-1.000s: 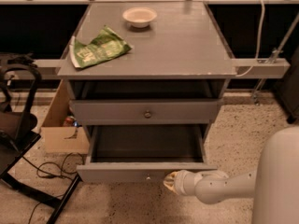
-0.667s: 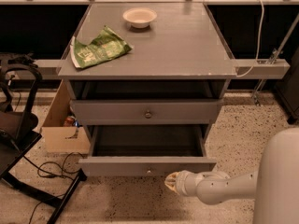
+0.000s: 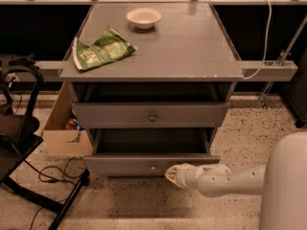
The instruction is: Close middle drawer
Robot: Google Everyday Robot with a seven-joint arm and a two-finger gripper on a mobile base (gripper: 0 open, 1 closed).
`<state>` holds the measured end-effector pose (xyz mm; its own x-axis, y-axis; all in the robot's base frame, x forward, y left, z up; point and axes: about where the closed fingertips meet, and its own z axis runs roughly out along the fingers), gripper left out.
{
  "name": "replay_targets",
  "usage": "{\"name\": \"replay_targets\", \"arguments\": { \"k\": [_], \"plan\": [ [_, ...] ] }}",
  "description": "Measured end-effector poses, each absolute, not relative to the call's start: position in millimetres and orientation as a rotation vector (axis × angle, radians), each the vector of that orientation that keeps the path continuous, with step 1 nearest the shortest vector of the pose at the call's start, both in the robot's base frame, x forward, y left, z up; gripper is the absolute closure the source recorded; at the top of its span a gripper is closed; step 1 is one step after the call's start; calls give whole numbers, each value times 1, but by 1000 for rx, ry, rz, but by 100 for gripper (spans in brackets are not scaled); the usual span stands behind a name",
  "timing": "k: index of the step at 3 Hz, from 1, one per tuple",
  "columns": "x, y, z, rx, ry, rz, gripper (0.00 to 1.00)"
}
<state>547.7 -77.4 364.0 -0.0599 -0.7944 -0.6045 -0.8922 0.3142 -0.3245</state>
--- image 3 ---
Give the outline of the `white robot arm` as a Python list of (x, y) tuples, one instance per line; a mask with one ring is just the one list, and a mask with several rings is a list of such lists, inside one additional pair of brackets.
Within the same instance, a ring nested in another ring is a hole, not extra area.
[(266, 165), (233, 173), (223, 164), (174, 165), (165, 177), (203, 196), (261, 197), (259, 230), (307, 230), (307, 132), (285, 136)]

